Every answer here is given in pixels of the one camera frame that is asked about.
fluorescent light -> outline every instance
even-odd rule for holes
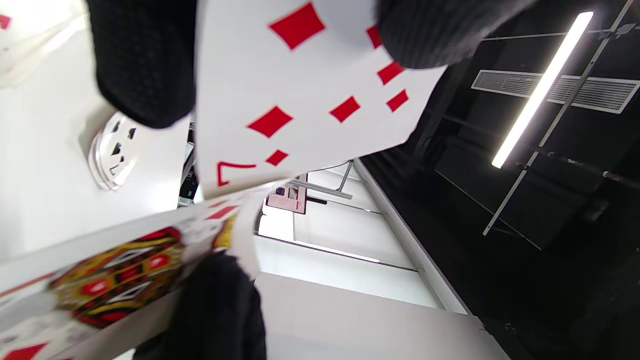
[[[545,73],[542,75],[538,86],[536,86],[535,90],[533,90],[533,94],[531,94],[529,101],[524,106],[524,109],[522,109],[520,116],[518,116],[518,120],[516,120],[515,124],[513,124],[513,127],[509,131],[507,138],[505,139],[504,143],[502,143],[502,146],[500,146],[500,150],[498,150],[498,153],[495,155],[495,158],[491,162],[494,167],[501,168],[504,162],[509,157],[509,154],[511,154],[513,147],[522,136],[522,133],[524,133],[524,130],[527,128],[527,125],[529,125],[529,122],[533,118],[533,115],[540,107],[540,104],[545,100],[547,93],[558,77],[562,66],[564,66],[564,63],[566,63],[569,55],[571,55],[573,48],[578,43],[578,40],[580,40],[580,37],[582,36],[584,30],[587,28],[587,25],[589,24],[589,21],[591,21],[592,16],[593,12],[585,12],[575,18],[571,29],[562,41],[562,44],[556,52],[556,55],[554,56],[553,60],[551,60],[551,63],[547,67]]]
[[[357,258],[357,259],[362,259],[362,260],[366,260],[366,261],[370,261],[372,263],[379,263],[380,260],[378,259],[374,259],[374,258],[368,258],[366,256],[360,256],[360,255],[356,255],[356,254],[352,254],[350,252],[346,252],[346,251],[340,251],[340,250],[335,250],[335,249],[331,249],[330,247],[324,247],[324,246],[320,246],[320,245],[316,245],[316,244],[312,244],[312,243],[307,243],[304,241],[298,241],[298,240],[294,240],[292,241],[293,243],[298,243],[300,245],[304,245],[306,247],[311,247],[313,249],[318,249],[318,250],[323,250],[323,251],[327,251],[327,252],[332,252],[334,254],[340,254],[340,255],[345,255],[345,256],[350,256],[352,258]]]

metal pipe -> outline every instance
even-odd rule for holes
[[[344,184],[347,183],[347,178],[349,177],[349,171],[351,171],[352,166],[353,166],[353,160],[349,160],[349,165],[347,165],[347,170],[345,170],[344,176],[342,176],[342,182],[340,182],[340,186],[337,188],[339,192],[342,191]]]
[[[627,0],[625,5],[622,7],[622,10],[620,10],[620,13],[618,14],[618,17],[613,22],[613,24],[611,24],[611,28],[609,29],[611,34],[616,32],[618,26],[622,22],[622,18],[624,18],[624,16],[627,14],[627,11],[629,10],[629,8],[631,7],[631,4],[633,2],[634,2],[634,0]],[[580,91],[580,89],[584,85],[584,82],[587,81],[587,78],[589,77],[589,74],[591,73],[591,70],[593,69],[593,65],[596,63],[596,61],[598,61],[600,55],[602,54],[602,51],[605,49],[605,47],[607,47],[607,45],[609,44],[610,40],[611,40],[611,37],[606,37],[600,42],[600,46],[598,46],[598,49],[596,50],[596,52],[591,57],[591,61],[589,61],[589,64],[587,65],[587,67],[582,72],[582,75],[580,76],[580,79],[578,80],[578,83],[575,85],[575,88],[573,89],[573,91],[571,92],[571,94],[569,95],[567,100],[564,102],[564,105],[562,105],[562,108],[560,108],[560,111],[556,115],[556,118],[554,119],[554,121],[551,123],[551,125],[547,129],[547,132],[545,133],[545,136],[543,136],[542,140],[540,140],[540,143],[538,144],[538,147],[543,147],[545,145],[545,143],[547,142],[547,140],[551,136],[551,133],[553,133],[554,129],[558,125],[558,122],[560,121],[560,118],[562,118],[564,113],[571,106],[571,104],[573,103],[573,100],[575,99],[576,95],[578,95],[578,92]],[[485,227],[484,231],[482,232],[482,235],[486,236],[489,233],[489,230],[491,230],[491,228],[493,227],[495,221],[498,219],[498,217],[502,213],[502,210],[504,210],[504,207],[507,205],[507,203],[511,199],[511,196],[513,196],[513,193],[516,191],[518,186],[520,186],[520,183],[522,182],[522,179],[527,174],[527,169],[531,167],[531,165],[533,164],[533,161],[535,161],[536,158],[538,157],[538,154],[539,154],[538,151],[534,151],[533,154],[531,154],[531,157],[529,158],[529,161],[527,161],[527,164],[525,165],[525,168],[520,172],[520,175],[518,175],[518,178],[516,179],[516,181],[511,186],[511,189],[509,189],[509,192],[507,193],[507,195],[502,200],[502,203],[500,204],[500,206],[498,206],[498,210],[496,210],[495,214],[493,214],[493,217],[489,221],[489,224],[487,224],[487,226]]]
[[[601,29],[601,30],[589,30],[585,31],[589,34],[599,34],[599,33],[607,33],[611,31],[610,29]],[[495,41],[495,40],[514,40],[519,38],[546,38],[546,37],[560,37],[562,35],[566,35],[567,33],[546,33],[546,34],[531,34],[531,35],[515,35],[512,37],[495,37],[495,38],[484,38],[480,41]]]
[[[448,177],[446,177],[443,173],[439,172],[436,169],[433,169],[433,171],[440,175],[440,177],[442,177],[443,179],[445,179],[449,184],[452,184],[456,189],[458,189],[461,193],[465,194],[469,199],[471,199],[473,202],[475,202],[476,204],[478,204],[481,208],[483,208],[486,212],[488,212],[489,214],[493,214],[493,211],[491,211],[489,208],[487,208],[482,202],[480,202],[480,200],[476,199],[475,197],[471,196],[471,194],[469,194],[468,192],[466,192],[463,188],[461,188],[460,186],[458,186],[458,184],[454,183],[453,180],[449,179]],[[542,248],[540,248],[538,246],[538,244],[534,243],[531,239],[529,239],[528,237],[525,236],[525,234],[521,233],[520,231],[518,231],[518,229],[516,229],[515,227],[511,226],[508,222],[504,221],[503,219],[499,218],[498,219],[501,223],[503,223],[506,227],[508,227],[509,229],[511,229],[511,231],[513,231],[515,234],[519,235],[521,238],[527,240],[531,245],[535,246],[536,249],[542,251]]]
[[[376,210],[365,209],[365,208],[361,208],[360,206],[349,205],[349,204],[345,204],[343,202],[334,201],[334,200],[328,200],[328,199],[322,199],[322,200],[324,200],[326,202],[331,202],[332,204],[336,204],[336,205],[340,205],[340,206],[346,206],[347,208],[357,209],[357,210],[366,211],[366,212],[372,213],[372,214],[382,215],[382,213],[380,213],[379,211],[376,211]]]
[[[328,194],[328,195],[341,197],[341,198],[347,199],[347,200],[353,199],[353,195],[351,195],[351,194],[339,192],[339,191],[334,190],[334,189],[325,188],[324,186],[308,183],[306,181],[291,180],[291,181],[289,181],[289,184],[300,186],[300,187],[311,189],[311,190],[315,190],[317,192],[325,193],[325,194]]]

metal rod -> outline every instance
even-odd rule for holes
[[[366,211],[368,213],[382,215],[382,213],[380,213],[379,211],[376,211],[376,210],[365,209],[365,208],[361,208],[360,206],[349,205],[349,204],[345,204],[343,202],[338,202],[338,201],[334,201],[334,200],[328,200],[328,199],[322,199],[322,200],[324,200],[326,202],[331,202],[332,204],[346,206],[347,208],[358,209],[358,210]]]
[[[473,200],[476,204],[478,204],[481,208],[483,208],[486,212],[488,212],[489,214],[493,214],[493,211],[491,211],[489,208],[487,208],[482,202],[480,202],[480,200],[476,199],[475,197],[471,196],[471,194],[469,194],[468,192],[466,192],[463,188],[461,188],[460,186],[458,186],[458,184],[454,183],[453,180],[449,179],[448,177],[446,177],[443,173],[439,172],[436,169],[433,169],[433,171],[435,171],[436,174],[440,175],[443,179],[445,179],[446,181],[449,182],[449,184],[452,184],[456,189],[458,189],[461,193],[465,194],[469,199]],[[528,237],[526,237],[523,233],[521,233],[520,231],[518,231],[515,227],[511,226],[508,222],[504,221],[501,218],[498,218],[498,221],[500,221],[501,223],[503,223],[506,227],[508,227],[511,231],[513,231],[514,233],[516,233],[517,235],[519,235],[521,238],[527,240],[531,245],[535,246],[536,249],[542,251],[542,248],[540,248],[538,246],[538,244],[534,243],[531,239],[529,239]]]
[[[342,191],[344,184],[347,183],[347,178],[349,177],[349,171],[351,171],[352,166],[353,166],[353,160],[349,160],[349,165],[347,165],[347,170],[344,172],[344,176],[342,176],[342,182],[340,183],[340,186],[337,188],[339,192]]]
[[[622,18],[624,18],[625,14],[629,10],[629,7],[631,7],[631,4],[633,2],[634,2],[634,0],[627,0],[625,5],[622,7],[622,10],[620,10],[620,13],[618,14],[618,17],[613,22],[613,24],[611,24],[611,29],[609,29],[609,31],[612,34],[616,32],[616,29],[620,25],[620,22],[622,22]],[[573,91],[571,92],[571,94],[569,95],[567,100],[564,102],[564,105],[562,105],[562,108],[560,108],[560,111],[556,115],[556,118],[554,119],[554,121],[551,123],[551,125],[547,129],[547,132],[545,133],[545,136],[543,136],[542,140],[540,140],[540,143],[538,144],[538,147],[543,147],[545,145],[545,143],[547,142],[547,140],[551,136],[551,133],[553,133],[554,129],[558,125],[558,122],[560,121],[560,118],[562,118],[564,113],[571,106],[571,104],[573,103],[573,100],[575,99],[576,95],[578,95],[578,92],[582,88],[584,82],[587,81],[587,78],[589,77],[589,74],[591,73],[591,69],[593,69],[593,65],[596,63],[596,61],[598,61],[600,55],[602,54],[602,51],[604,50],[605,47],[607,47],[607,45],[609,44],[610,40],[611,40],[611,37],[606,37],[606,38],[604,38],[602,40],[602,42],[600,43],[600,46],[598,47],[596,52],[591,57],[591,61],[589,61],[589,64],[587,65],[587,67],[582,72],[582,75],[580,76],[580,79],[578,80],[578,83],[575,85],[575,88],[573,88]],[[516,191],[518,186],[520,186],[520,183],[522,182],[522,179],[527,174],[527,169],[529,167],[531,167],[531,165],[533,164],[533,161],[535,161],[537,157],[538,157],[538,151],[534,151],[533,154],[531,154],[531,157],[529,158],[529,161],[527,161],[527,164],[525,165],[525,168],[520,172],[520,175],[518,175],[518,178],[516,179],[516,181],[511,186],[511,189],[509,189],[509,192],[507,193],[507,195],[502,200],[502,203],[500,204],[500,206],[498,206],[498,209],[495,211],[495,214],[493,214],[493,217],[489,221],[489,224],[487,224],[487,226],[485,227],[484,231],[482,232],[482,235],[486,236],[489,233],[489,230],[491,230],[491,228],[493,227],[495,221],[498,219],[498,217],[502,213],[502,210],[504,210],[504,207],[507,205],[507,203],[511,199],[511,196],[513,196],[513,193]]]
[[[311,190],[315,190],[317,192],[325,193],[325,194],[328,194],[328,195],[341,197],[341,198],[347,199],[347,200],[353,199],[353,195],[351,195],[351,194],[339,192],[339,191],[334,190],[334,189],[325,188],[324,186],[308,183],[306,181],[291,180],[291,181],[289,181],[289,184],[300,186],[300,187],[311,189]]]
[[[287,241],[287,240],[282,240],[282,239],[277,239],[277,238],[272,238],[270,236],[266,236],[266,235],[260,235],[260,234],[255,234],[256,236],[260,236],[261,238],[265,238],[265,239],[270,239],[270,240],[275,240],[275,241],[279,241],[281,243],[288,243],[291,245],[295,245],[295,246],[299,246],[299,247],[304,247],[306,249],[311,249],[311,250],[316,250],[316,251],[321,251],[321,252],[326,252],[327,254],[333,254],[333,255],[338,255],[338,256],[343,256],[345,258],[349,258],[349,259],[355,259],[355,260],[360,260],[360,261],[366,261],[368,263],[372,263],[372,264],[378,264],[378,265],[384,265],[384,266],[390,266],[392,268],[397,268],[397,269],[402,269],[402,270],[407,270],[407,271],[412,271],[412,272],[418,272],[417,269],[414,268],[408,268],[405,266],[400,266],[400,265],[393,265],[390,263],[384,263],[382,261],[371,261],[368,259],[365,259],[363,257],[359,257],[356,254],[353,255],[349,255],[348,253],[345,252],[336,252],[336,251],[332,251],[331,249],[319,249],[315,246],[313,246],[313,244],[309,244],[309,243],[300,243],[298,241]]]
[[[589,30],[585,31],[589,34],[599,34],[606,33],[611,31],[610,29],[601,29],[601,30]],[[512,37],[495,37],[495,38],[484,38],[480,41],[494,41],[494,40],[514,40],[519,38],[545,38],[545,37],[560,37],[562,35],[566,35],[567,33],[546,33],[546,34],[531,34],[531,35],[515,35]]]

poster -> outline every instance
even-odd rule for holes
[[[308,181],[308,174],[298,175],[296,180]],[[307,213],[307,188],[286,183],[269,194],[267,206],[304,215]]]

card deck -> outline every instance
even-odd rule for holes
[[[88,162],[93,179],[104,190],[118,190],[140,156],[143,128],[122,113],[113,115],[93,138]]]

